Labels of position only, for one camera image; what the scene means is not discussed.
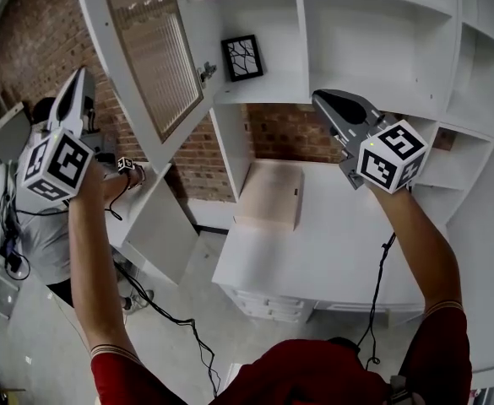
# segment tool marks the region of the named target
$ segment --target red brick wall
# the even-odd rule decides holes
[[[95,53],[78,0],[11,0],[0,20],[0,93],[30,108],[55,95],[72,71],[96,81],[96,124],[118,136],[119,153],[145,160]]]
[[[342,144],[310,105],[249,104],[243,107],[251,152],[260,159],[306,160],[338,164]]]
[[[235,201],[209,116],[177,150],[166,181],[177,198]]]

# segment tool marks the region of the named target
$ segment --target cardboard box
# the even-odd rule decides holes
[[[237,224],[293,231],[302,180],[303,171],[298,165],[252,163],[234,220]]]

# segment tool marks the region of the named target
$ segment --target concrete floor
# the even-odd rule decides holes
[[[232,363],[252,363],[283,340],[341,336],[357,341],[361,337],[367,314],[315,311],[306,325],[244,316],[219,286],[211,283],[224,241],[223,235],[202,233],[177,287],[142,280],[146,288],[155,290],[155,301],[174,317],[196,319],[199,336],[216,354],[214,368],[223,385]],[[128,317],[126,326],[139,357],[162,382],[189,404],[211,401],[207,370],[190,327],[178,327],[151,309]],[[377,321],[377,356],[382,363],[371,369],[386,380],[398,373],[417,327],[417,322],[411,322],[389,329],[383,320]],[[0,380],[5,386],[28,390],[19,395],[22,404],[94,403],[90,358],[78,332],[81,329],[73,310],[57,303],[32,275],[0,335]],[[360,354],[363,362],[370,357],[371,348],[368,338]]]

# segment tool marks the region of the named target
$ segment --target black picture frame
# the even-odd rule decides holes
[[[229,47],[230,44],[240,44],[242,42],[246,41],[251,41],[252,43],[252,50],[250,49],[245,49],[244,46],[242,46],[243,50],[251,52],[251,56],[240,56],[240,57],[250,57],[253,59],[249,62],[249,65],[255,65],[256,66],[256,71],[255,72],[250,72],[249,67],[247,64],[243,64],[241,67],[238,62],[235,60],[236,56],[233,56],[231,53],[231,49]],[[262,68],[262,61],[260,59],[260,53],[258,51],[258,43],[256,42],[256,36],[254,35],[248,35],[248,36],[241,36],[241,37],[236,37],[233,39],[227,39],[223,40],[222,42],[222,51],[224,52],[226,63],[228,65],[228,70],[230,72],[230,80],[232,83],[235,83],[236,81],[242,81],[243,79],[250,79],[250,78],[256,78],[256,77],[261,77],[263,75],[263,68]]]

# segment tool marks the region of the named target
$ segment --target white desk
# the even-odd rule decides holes
[[[337,165],[292,163],[305,177],[296,230],[233,224],[213,281],[228,294],[240,290],[321,302],[324,309],[370,310],[381,245],[393,233],[388,219],[372,193],[365,186],[354,191]],[[398,241],[386,260],[378,302],[407,311],[423,305]]]
[[[156,175],[149,163],[140,163],[147,179],[126,191],[106,212],[110,244],[152,278],[177,284],[185,271],[198,235],[164,181],[167,165]]]

